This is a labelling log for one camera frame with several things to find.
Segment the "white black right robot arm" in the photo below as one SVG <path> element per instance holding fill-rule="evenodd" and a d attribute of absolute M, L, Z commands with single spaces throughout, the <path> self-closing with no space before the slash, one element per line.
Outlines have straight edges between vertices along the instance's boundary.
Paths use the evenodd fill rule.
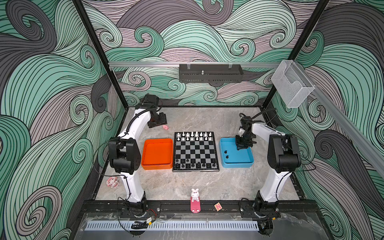
<path fill-rule="evenodd" d="M 256 117 L 240 113 L 241 126 L 239 134 L 235 136 L 237 150 L 251 148 L 256 137 L 268 143 L 267 161 L 270 166 L 267 179 L 258 191 L 254 209 L 275 209 L 279 203 L 279 195 L 287 178 L 301 166 L 299 144 L 296 136 L 275 130 Z"/>

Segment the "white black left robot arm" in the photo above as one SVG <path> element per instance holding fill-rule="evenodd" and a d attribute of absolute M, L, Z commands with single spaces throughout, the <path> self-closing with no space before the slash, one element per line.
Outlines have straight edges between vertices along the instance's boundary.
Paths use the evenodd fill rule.
<path fill-rule="evenodd" d="M 135 106 L 134 115 L 126 128 L 108 142 L 110 166 L 122 179 L 126 190 L 125 204 L 142 213 L 147 210 L 147 199 L 136 173 L 142 159 L 137 140 L 146 126 L 154 128 L 167 124 L 166 115 L 160 112 L 161 108 L 159 97 L 146 94 Z"/>

